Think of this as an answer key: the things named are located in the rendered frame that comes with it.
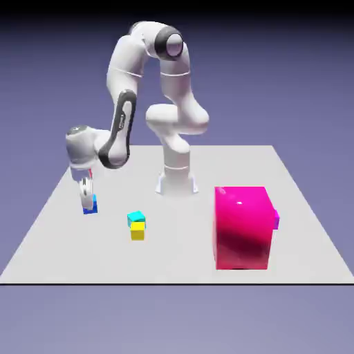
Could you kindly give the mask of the small cyan cube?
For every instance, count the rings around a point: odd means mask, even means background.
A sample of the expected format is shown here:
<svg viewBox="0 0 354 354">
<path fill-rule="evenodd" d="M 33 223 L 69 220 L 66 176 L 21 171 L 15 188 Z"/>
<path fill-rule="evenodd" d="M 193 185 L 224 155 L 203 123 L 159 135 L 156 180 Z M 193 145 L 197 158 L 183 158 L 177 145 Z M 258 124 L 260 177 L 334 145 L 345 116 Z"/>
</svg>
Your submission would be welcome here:
<svg viewBox="0 0 354 354">
<path fill-rule="evenodd" d="M 145 215 L 140 211 L 134 211 L 127 214 L 127 224 L 131 227 L 132 223 L 144 223 L 146 224 Z"/>
</svg>

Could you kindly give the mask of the small blue cube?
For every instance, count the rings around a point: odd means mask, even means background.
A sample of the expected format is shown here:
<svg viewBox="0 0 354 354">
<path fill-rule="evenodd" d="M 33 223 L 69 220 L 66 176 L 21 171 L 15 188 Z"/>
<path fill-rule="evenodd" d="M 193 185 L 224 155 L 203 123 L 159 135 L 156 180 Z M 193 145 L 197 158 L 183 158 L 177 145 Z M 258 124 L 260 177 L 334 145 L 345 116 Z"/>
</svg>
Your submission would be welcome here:
<svg viewBox="0 0 354 354">
<path fill-rule="evenodd" d="M 96 195 L 93 195 L 93 208 L 92 209 L 83 209 L 84 214 L 95 214 L 97 213 L 97 198 Z"/>
</svg>

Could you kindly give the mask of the small yellow cube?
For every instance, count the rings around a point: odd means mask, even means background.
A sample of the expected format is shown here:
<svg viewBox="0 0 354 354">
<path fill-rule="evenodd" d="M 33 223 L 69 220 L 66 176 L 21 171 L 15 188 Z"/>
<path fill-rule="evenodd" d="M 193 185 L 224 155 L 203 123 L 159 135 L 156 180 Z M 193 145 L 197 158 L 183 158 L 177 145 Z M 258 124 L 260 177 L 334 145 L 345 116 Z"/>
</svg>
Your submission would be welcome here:
<svg viewBox="0 0 354 354">
<path fill-rule="evenodd" d="M 143 241 L 145 239 L 145 222 L 132 222 L 130 226 L 131 240 Z"/>
</svg>

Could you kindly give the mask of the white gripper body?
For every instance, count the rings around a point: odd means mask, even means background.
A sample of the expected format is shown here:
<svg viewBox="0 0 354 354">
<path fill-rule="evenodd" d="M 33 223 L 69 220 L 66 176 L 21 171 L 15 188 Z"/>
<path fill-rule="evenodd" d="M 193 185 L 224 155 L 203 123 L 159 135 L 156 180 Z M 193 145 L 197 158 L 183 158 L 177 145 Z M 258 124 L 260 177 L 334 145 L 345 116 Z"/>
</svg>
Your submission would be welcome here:
<svg viewBox="0 0 354 354">
<path fill-rule="evenodd" d="M 92 196 L 93 195 L 93 183 L 88 177 L 84 177 L 79 182 L 80 195 L 81 196 Z"/>
</svg>

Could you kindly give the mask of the large pink box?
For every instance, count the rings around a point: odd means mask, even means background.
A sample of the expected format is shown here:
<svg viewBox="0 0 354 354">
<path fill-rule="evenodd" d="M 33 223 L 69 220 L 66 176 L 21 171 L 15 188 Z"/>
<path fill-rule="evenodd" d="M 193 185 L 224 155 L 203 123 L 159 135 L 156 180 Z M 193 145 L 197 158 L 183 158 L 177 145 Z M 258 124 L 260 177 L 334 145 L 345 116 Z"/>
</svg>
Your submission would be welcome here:
<svg viewBox="0 0 354 354">
<path fill-rule="evenodd" d="M 213 251 L 216 269 L 267 269 L 275 220 L 275 208 L 265 187 L 215 187 Z"/>
</svg>

